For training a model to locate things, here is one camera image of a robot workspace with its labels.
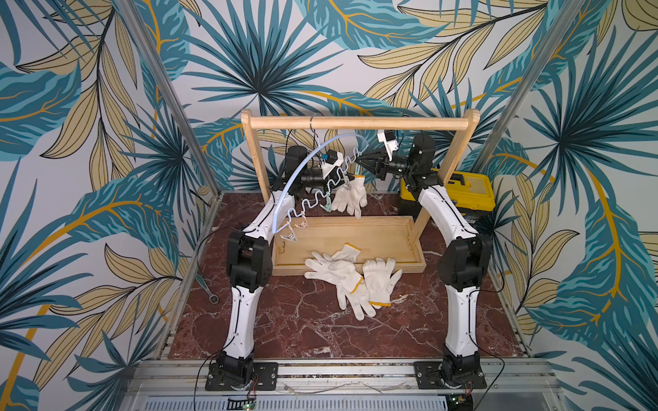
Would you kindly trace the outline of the light blue clip hanger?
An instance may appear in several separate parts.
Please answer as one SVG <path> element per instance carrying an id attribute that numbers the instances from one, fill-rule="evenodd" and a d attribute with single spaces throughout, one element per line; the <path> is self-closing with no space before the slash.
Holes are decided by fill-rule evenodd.
<path id="1" fill-rule="evenodd" d="M 350 155 L 329 147 L 344 138 L 357 140 Z M 273 194 L 271 213 L 267 215 L 272 219 L 267 229 L 269 237 L 281 236 L 296 241 L 294 219 L 306 219 L 306 211 L 318 207 L 322 201 L 326 202 L 322 207 L 330 211 L 334 193 L 341 187 L 349 189 L 356 179 L 349 169 L 366 148 L 368 140 L 356 132 L 338 133 L 322 143 L 315 140 L 313 148 L 303 155 L 293 154 L 287 148 L 282 175 L 284 186 Z"/>

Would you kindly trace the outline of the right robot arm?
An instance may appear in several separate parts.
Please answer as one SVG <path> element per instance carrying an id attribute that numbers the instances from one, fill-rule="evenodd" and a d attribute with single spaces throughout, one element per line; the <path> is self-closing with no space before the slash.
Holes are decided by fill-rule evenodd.
<path id="1" fill-rule="evenodd" d="M 447 290 L 448 328 L 443 358 L 428 378 L 451 389 L 487 386 L 476 343 L 477 300 L 488 272 L 492 242 L 464 218 L 447 191 L 452 172 L 433 167 L 435 144 L 432 137 L 419 133 L 407 155 L 399 154 L 397 133 L 378 133 L 383 147 L 360 155 L 356 162 L 380 180 L 400 177 L 403 186 L 427 212 L 442 235 L 447 249 L 437 274 Z"/>

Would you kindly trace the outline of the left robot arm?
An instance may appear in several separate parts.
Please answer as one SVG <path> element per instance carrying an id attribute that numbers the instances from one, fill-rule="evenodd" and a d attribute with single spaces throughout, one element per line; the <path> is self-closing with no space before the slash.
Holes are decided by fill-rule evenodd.
<path id="1" fill-rule="evenodd" d="M 346 158 L 334 150 L 321 154 L 302 146 L 287 149 L 284 169 L 257 217 L 229 235 L 227 276 L 231 286 L 231 317 L 226 342 L 212 356 L 207 390 L 244 390 L 256 385 L 255 323 L 262 291 L 273 273 L 275 236 L 291 225 L 299 193 L 312 191 L 315 198 L 302 200 L 302 210 L 315 207 L 331 190 L 341 186 Z"/>

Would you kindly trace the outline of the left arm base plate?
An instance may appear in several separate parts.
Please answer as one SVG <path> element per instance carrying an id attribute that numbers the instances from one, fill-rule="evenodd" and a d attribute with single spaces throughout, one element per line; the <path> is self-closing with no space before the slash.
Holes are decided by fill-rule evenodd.
<path id="1" fill-rule="evenodd" d="M 225 364 L 212 364 L 205 383 L 206 391 L 257 391 L 276 390 L 279 377 L 279 364 L 257 362 L 248 364 L 240 371 L 231 370 Z"/>

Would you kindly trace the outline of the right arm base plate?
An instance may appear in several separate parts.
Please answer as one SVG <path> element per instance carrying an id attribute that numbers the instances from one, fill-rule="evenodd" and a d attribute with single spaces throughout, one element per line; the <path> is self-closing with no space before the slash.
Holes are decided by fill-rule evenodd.
<path id="1" fill-rule="evenodd" d="M 417 361 L 414 376 L 420 390 L 485 389 L 488 384 L 479 365 L 450 361 Z"/>

